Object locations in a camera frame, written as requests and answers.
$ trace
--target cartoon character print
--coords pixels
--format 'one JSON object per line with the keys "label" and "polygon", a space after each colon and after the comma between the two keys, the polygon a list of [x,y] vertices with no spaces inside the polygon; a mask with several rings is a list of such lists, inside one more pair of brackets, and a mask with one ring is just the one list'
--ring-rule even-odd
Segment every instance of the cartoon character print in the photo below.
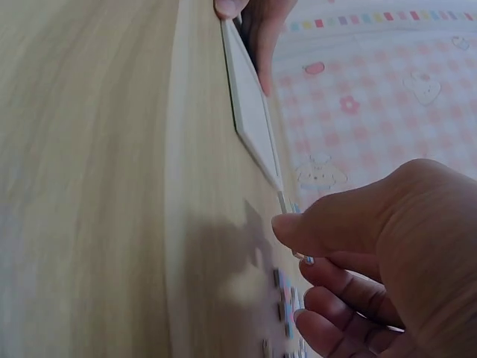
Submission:
{"label": "cartoon character print", "polygon": [[461,36],[454,36],[452,38],[452,43],[454,44],[455,47],[464,51],[467,51],[470,47],[470,44],[467,42],[467,40]]}
{"label": "cartoon character print", "polygon": [[424,72],[414,71],[410,78],[405,78],[402,82],[423,106],[430,105],[439,96],[440,83]]}
{"label": "cartoon character print", "polygon": [[303,189],[330,190],[337,183],[346,183],[348,177],[331,163],[327,154],[310,157],[297,168],[298,183]]}

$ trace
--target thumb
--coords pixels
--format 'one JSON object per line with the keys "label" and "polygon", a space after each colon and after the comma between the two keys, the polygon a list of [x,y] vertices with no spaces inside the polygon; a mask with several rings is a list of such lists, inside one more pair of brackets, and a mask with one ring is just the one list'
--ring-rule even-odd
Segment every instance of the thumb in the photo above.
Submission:
{"label": "thumb", "polygon": [[215,0],[215,11],[221,19],[234,19],[247,6],[249,0]]}
{"label": "thumb", "polygon": [[293,251],[311,257],[333,251],[375,254],[381,232],[399,216],[403,202],[426,191],[421,184],[442,168],[430,160],[411,161],[368,186],[325,196],[303,214],[274,217],[274,233]]}

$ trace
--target wooden surface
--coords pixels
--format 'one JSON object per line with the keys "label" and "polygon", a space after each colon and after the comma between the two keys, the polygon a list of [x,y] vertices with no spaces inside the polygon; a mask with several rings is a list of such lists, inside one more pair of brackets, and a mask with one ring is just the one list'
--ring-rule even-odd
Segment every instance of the wooden surface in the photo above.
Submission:
{"label": "wooden surface", "polygon": [[0,357],[258,357],[296,263],[212,2],[0,7]]}

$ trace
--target pink flower print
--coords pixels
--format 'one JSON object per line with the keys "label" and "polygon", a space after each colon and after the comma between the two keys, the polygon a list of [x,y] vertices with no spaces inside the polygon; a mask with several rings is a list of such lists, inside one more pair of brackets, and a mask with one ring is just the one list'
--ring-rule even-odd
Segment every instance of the pink flower print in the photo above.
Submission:
{"label": "pink flower print", "polygon": [[352,95],[347,95],[340,99],[341,110],[348,114],[358,114],[359,102],[357,102]]}

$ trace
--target pink checkered fabric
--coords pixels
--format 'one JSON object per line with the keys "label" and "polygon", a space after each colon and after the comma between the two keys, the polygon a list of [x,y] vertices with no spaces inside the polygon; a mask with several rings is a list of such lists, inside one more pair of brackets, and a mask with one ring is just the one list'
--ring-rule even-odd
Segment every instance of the pink checkered fabric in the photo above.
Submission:
{"label": "pink checkered fabric", "polygon": [[303,207],[418,157],[477,178],[477,37],[337,53],[275,74]]}

